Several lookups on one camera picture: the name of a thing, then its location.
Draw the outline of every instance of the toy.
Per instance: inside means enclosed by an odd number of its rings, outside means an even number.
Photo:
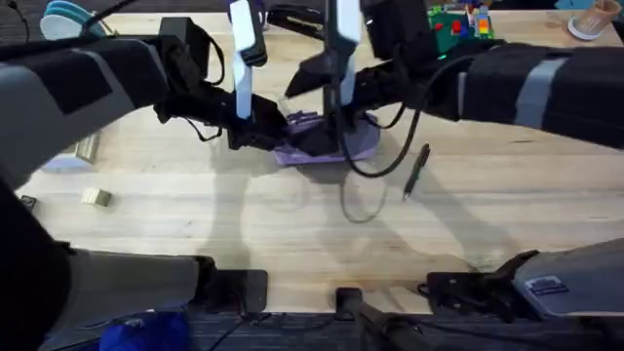
[[[97,188],[87,188],[82,193],[82,203],[107,207],[112,194]]]

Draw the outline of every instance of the wire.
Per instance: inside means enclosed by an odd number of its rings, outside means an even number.
[[[264,320],[267,320],[269,318],[271,318],[272,314],[268,314],[262,318],[259,318],[257,320],[249,320],[249,319],[245,319],[243,318],[243,320],[237,324],[235,324],[232,328],[230,328],[229,331],[226,331],[223,333],[222,336],[219,337],[219,339],[217,339],[214,343],[213,346],[211,346],[211,348],[208,349],[208,351],[215,351],[216,348],[218,347],[218,345],[221,344],[221,342],[223,342],[229,335],[231,335],[233,332],[235,332],[237,329],[239,329],[240,327],[242,327],[244,324],[246,323],[250,323],[250,322],[256,322],[256,323],[261,323]]]
[[[401,120],[401,118],[403,118],[403,113],[406,111],[406,103],[403,101],[401,102],[401,106],[399,107],[399,110],[397,111],[397,114],[395,114],[394,118],[392,119],[392,121],[390,122],[390,124],[388,124],[387,126],[381,126],[379,125],[377,122],[375,122],[374,120],[372,120],[372,118],[369,116],[369,114],[367,112],[364,112],[364,118],[366,118],[366,120],[369,122],[369,124],[371,124],[374,127],[377,127],[379,129],[382,130],[388,130],[394,126],[397,125],[397,123],[399,123],[399,121]]]
[[[15,0],[7,1],[7,7],[9,7],[9,9],[15,11],[15,13],[19,17],[19,20],[21,21],[21,23],[23,23],[23,29],[26,32],[25,43],[28,43],[30,41],[30,26],[28,26],[28,21],[23,16],[23,13],[21,12],[20,7],[18,6],[18,2],[15,1]]]
[[[223,83],[223,78],[225,78],[225,57],[223,55],[223,50],[216,43],[215,39],[210,34],[208,34],[208,40],[211,42],[211,44],[213,44],[214,50],[216,51],[216,56],[218,57],[218,62],[221,65],[221,76],[219,77],[219,79],[217,79],[214,82],[209,81],[208,83],[212,86],[217,86]]]
[[[433,86],[434,83],[436,83],[436,81],[443,75],[445,74],[447,71],[449,71],[451,68],[454,68],[455,66],[459,65],[460,63],[463,63],[464,61],[468,61],[468,60],[472,60],[474,59],[474,56],[467,56],[467,57],[463,57],[463,58],[456,58],[453,59],[449,62],[447,62],[444,66],[442,66],[440,69],[438,69],[432,76],[431,78],[427,81],[427,83],[425,84],[424,89],[422,90],[422,94],[420,95],[419,99],[418,99],[418,103],[416,104],[416,109],[414,110],[413,113],[413,118],[411,119],[411,125],[409,126],[409,131],[408,131],[408,137],[406,138],[406,142],[403,145],[403,148],[401,149],[401,151],[399,152],[399,155],[397,156],[397,158],[384,170],[381,170],[379,172],[375,172],[375,173],[368,173],[363,171],[360,167],[358,167],[358,165],[356,165],[355,161],[353,161],[353,157],[351,156],[351,153],[349,152],[348,146],[347,146],[347,142],[346,139],[344,137],[344,130],[345,130],[345,126],[344,126],[344,120],[342,119],[342,112],[340,111],[340,108],[336,109],[336,133],[337,133],[337,139],[338,142],[340,144],[340,148],[342,149],[342,152],[344,153],[344,158],[347,161],[347,164],[349,165],[349,167],[351,167],[351,169],[357,173],[360,176],[364,176],[364,177],[381,177],[381,176],[386,176],[390,173],[392,173],[394,170],[397,169],[397,167],[399,167],[399,165],[401,164],[401,162],[403,162],[403,160],[405,159],[406,155],[408,154],[408,151],[410,151],[410,146],[411,146],[411,142],[413,141],[413,136],[414,133],[416,132],[416,126],[418,125],[418,120],[420,118],[420,112],[424,109],[425,104],[427,102],[427,95],[429,94],[429,91],[431,90],[431,87]],[[334,89],[333,92],[336,97],[335,100],[336,101],[340,101],[340,91],[339,89]]]
[[[216,134],[214,136],[209,136],[209,137],[205,137],[202,135],[202,133],[199,131],[199,129],[197,129],[197,126],[195,126],[195,124],[193,122],[191,122],[188,118],[184,118],[184,120],[186,122],[188,122],[189,125],[191,125],[191,127],[193,127],[193,129],[195,130],[195,133],[197,133],[197,137],[202,141],[202,142],[206,142],[206,141],[210,141],[210,140],[214,140],[218,137],[221,137],[223,135],[223,128],[219,127],[218,131],[216,131]]]
[[[85,23],[82,25],[82,31],[80,32],[80,35],[85,35],[85,33],[87,33],[87,31],[96,23],[98,23],[99,21],[109,17],[110,15],[119,12],[119,10],[125,8],[126,6],[134,3],[136,0],[122,0],[120,2],[118,2],[117,4],[103,10],[102,12],[98,12],[95,16],[87,19],[87,21],[85,21]]]

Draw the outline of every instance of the wooden surface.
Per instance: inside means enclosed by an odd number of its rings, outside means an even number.
[[[116,15],[108,22],[121,33],[155,33],[161,16]],[[226,16],[191,17],[230,58]],[[562,28],[568,17],[494,12],[492,22],[509,41],[620,45],[611,27],[593,43],[572,39]],[[277,99],[298,63],[321,44],[276,28],[265,40],[269,61],[255,71],[254,89]],[[358,49],[357,62],[374,63],[368,45]],[[211,69],[218,73],[216,58]],[[231,87],[230,74],[225,86]],[[311,94],[284,106],[318,109],[320,102]],[[377,115],[387,121],[395,108]],[[382,133],[368,169],[395,157],[409,119]],[[402,202],[423,142],[432,156],[411,199]],[[282,169],[269,153],[228,150],[225,138],[201,143],[183,121],[162,126],[148,108],[102,131],[92,173],[37,173],[19,193],[37,197],[35,215],[76,247],[205,254],[221,268],[265,269],[270,311],[331,311],[335,287],[358,286],[384,310],[427,312],[426,302],[409,292],[427,272],[490,270],[521,251],[624,236],[622,175],[624,156],[615,150],[430,116],[421,118],[407,161],[383,179],[364,179],[337,164]],[[110,191],[110,207],[81,204],[87,187]]]

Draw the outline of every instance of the pen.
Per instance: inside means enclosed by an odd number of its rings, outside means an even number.
[[[420,149],[420,153],[416,158],[416,162],[413,164],[413,169],[411,170],[411,175],[409,176],[408,182],[406,183],[406,187],[403,189],[403,201],[406,201],[413,190],[413,187],[416,185],[416,181],[420,176],[420,170],[427,163],[427,159],[429,158],[429,154],[431,153],[431,148],[428,143],[422,145]]]

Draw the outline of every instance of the purple object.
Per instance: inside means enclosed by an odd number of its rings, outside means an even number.
[[[316,112],[304,113],[299,111],[289,115],[287,120],[289,122],[289,133],[297,134],[323,122],[323,117]],[[345,138],[352,158],[354,160],[364,160],[374,155],[374,151],[379,144],[379,129],[364,119],[360,119],[356,123],[356,132],[346,134]],[[276,147],[273,150],[273,154],[277,162],[282,166],[344,161],[344,154],[341,151],[323,156],[310,156],[288,144]]]

